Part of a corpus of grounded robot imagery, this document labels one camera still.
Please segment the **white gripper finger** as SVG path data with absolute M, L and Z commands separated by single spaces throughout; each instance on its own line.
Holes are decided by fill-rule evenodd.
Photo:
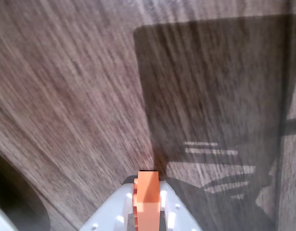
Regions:
M 118 188 L 86 221 L 80 231 L 125 231 L 133 213 L 134 185 Z
M 165 214 L 167 231 L 202 231 L 195 218 L 166 182 L 160 182 L 160 210 Z

